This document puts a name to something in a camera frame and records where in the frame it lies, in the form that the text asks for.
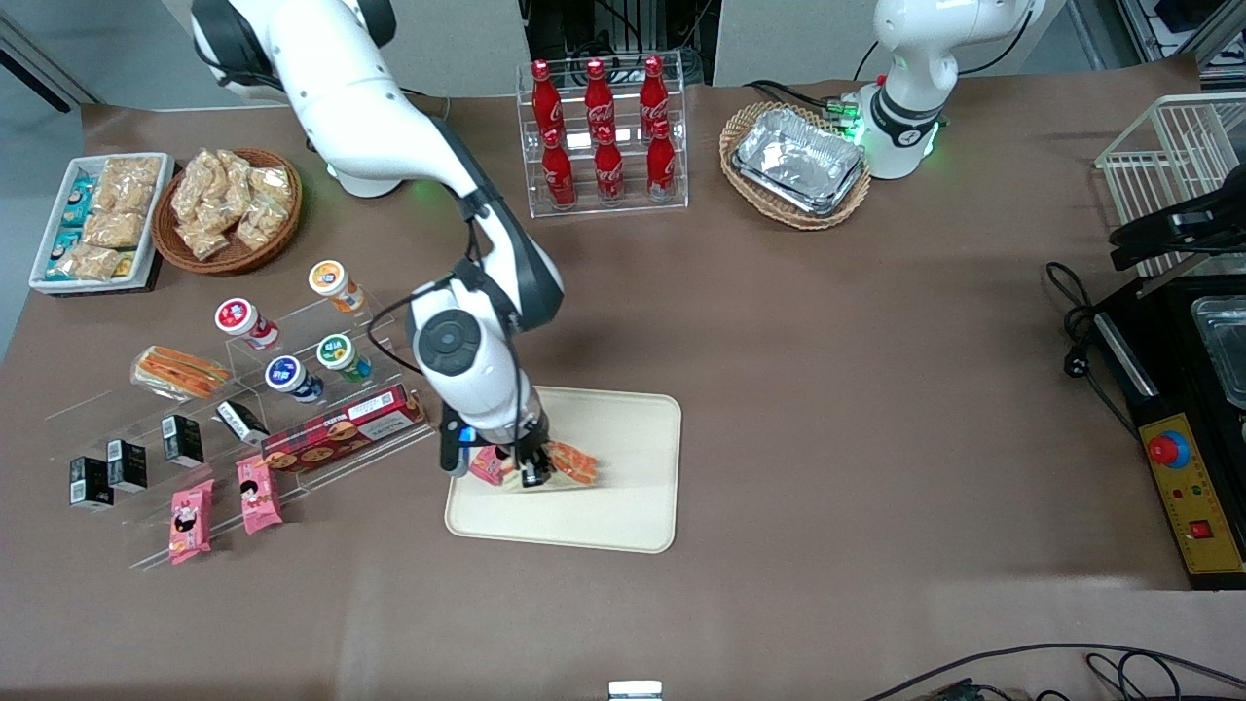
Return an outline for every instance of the robotic arm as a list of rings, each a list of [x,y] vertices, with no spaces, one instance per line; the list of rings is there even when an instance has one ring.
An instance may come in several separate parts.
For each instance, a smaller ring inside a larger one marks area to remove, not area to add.
[[[917,169],[958,68],[952,49],[1019,32],[1045,0],[878,0],[873,31],[892,52],[886,81],[856,96],[870,173],[886,179]]]
[[[194,0],[192,22],[218,82],[247,97],[283,91],[348,192],[436,179],[485,233],[488,254],[412,293],[411,347],[446,405],[442,467],[466,473],[459,437],[475,435],[512,446],[526,487],[543,483],[548,425],[510,337],[553,319],[562,278],[459,136],[402,97],[378,47],[394,36],[389,0]]]

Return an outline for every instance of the coca-cola bottle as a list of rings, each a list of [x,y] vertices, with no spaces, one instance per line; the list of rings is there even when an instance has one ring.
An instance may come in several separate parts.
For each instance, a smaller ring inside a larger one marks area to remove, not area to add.
[[[564,132],[562,97],[558,96],[558,88],[549,82],[549,64],[545,59],[532,61],[532,77],[535,80],[532,86],[532,113],[536,115],[541,138],[543,141],[546,133],[553,132],[558,139],[562,139]]]
[[[606,64],[601,59],[588,60],[588,87],[584,90],[584,110],[588,112],[588,133],[593,143],[614,143],[614,95],[606,85]]]
[[[571,158],[562,149],[562,139],[554,131],[541,134],[545,141],[546,152],[541,157],[541,167],[545,168],[546,184],[549,187],[549,198],[553,208],[564,212],[576,205],[576,182],[571,177]]]
[[[653,122],[649,142],[649,198],[667,202],[675,191],[675,147],[670,144],[670,122]]]
[[[593,154],[593,164],[597,166],[597,194],[606,207],[618,207],[623,202],[623,154],[614,144],[614,131],[611,129],[609,141],[597,147]]]
[[[662,56],[644,60],[644,85],[640,87],[640,138],[653,137],[653,125],[667,118],[667,83],[662,81]]]

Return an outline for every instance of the red emergency stop button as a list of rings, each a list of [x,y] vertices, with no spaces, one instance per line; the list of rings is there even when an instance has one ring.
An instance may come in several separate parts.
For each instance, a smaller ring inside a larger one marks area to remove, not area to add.
[[[1146,443],[1146,454],[1161,466],[1179,471],[1190,464],[1190,443],[1175,431],[1165,431]]]

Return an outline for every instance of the red button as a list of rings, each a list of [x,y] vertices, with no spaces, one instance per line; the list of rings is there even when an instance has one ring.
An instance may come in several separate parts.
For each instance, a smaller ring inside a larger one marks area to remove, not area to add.
[[[1181,457],[1176,441],[1166,436],[1156,436],[1146,445],[1146,453],[1161,466],[1171,466]]]

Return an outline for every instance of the white tray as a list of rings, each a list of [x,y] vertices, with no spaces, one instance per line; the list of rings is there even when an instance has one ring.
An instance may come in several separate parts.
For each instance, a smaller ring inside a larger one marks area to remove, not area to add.
[[[52,254],[52,242],[56,239],[56,233],[61,229],[61,217],[65,213],[65,203],[70,198],[70,189],[72,189],[74,181],[77,179],[78,172],[81,171],[88,176],[100,177],[103,172],[105,161],[112,157],[131,156],[156,157],[159,158],[161,164],[159,173],[156,176],[156,188],[152,191],[152,200],[151,204],[147,205],[147,218],[143,220],[143,230],[138,238],[138,248],[135,250],[135,264],[130,268],[130,274],[112,278],[108,281],[97,281],[93,279],[45,279],[47,273],[47,258]],[[39,252],[35,253],[35,261],[30,265],[30,288],[42,291],[44,294],[72,294],[81,291],[136,289],[143,286],[147,281],[147,275],[152,269],[152,259],[156,255],[156,244],[152,243],[152,219],[156,213],[156,202],[159,199],[161,193],[172,178],[173,157],[168,153],[148,151],[140,153],[111,153],[108,156],[83,156],[70,161],[69,167],[65,168],[65,179],[61,181],[61,189],[56,193],[56,200],[52,203],[52,213],[49,214],[47,225],[44,227],[44,240],[39,245]]]
[[[679,403],[664,395],[537,388],[551,438],[597,457],[597,486],[508,493],[471,474],[450,482],[455,535],[662,553],[675,540]]]

